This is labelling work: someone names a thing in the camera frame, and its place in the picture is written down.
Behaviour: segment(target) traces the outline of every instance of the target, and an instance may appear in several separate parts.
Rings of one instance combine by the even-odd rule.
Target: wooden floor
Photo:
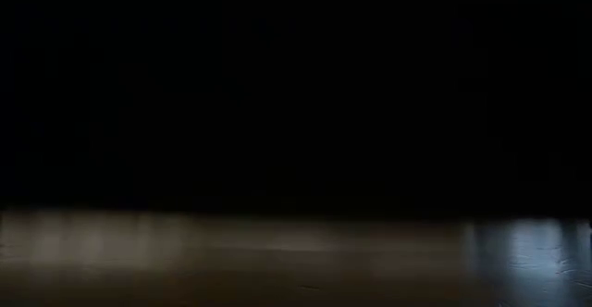
[[[0,306],[592,306],[586,221],[0,214]]]

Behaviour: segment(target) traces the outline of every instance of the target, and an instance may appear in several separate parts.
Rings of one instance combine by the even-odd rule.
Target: black backdrop
[[[583,212],[584,9],[16,3],[2,32],[2,197]]]

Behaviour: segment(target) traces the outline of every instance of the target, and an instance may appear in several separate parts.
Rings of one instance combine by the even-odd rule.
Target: polished floor
[[[583,220],[0,213],[0,306],[592,306]]]

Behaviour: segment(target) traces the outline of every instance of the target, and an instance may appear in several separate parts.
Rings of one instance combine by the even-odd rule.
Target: dark background
[[[585,215],[585,11],[17,1],[2,203]]]

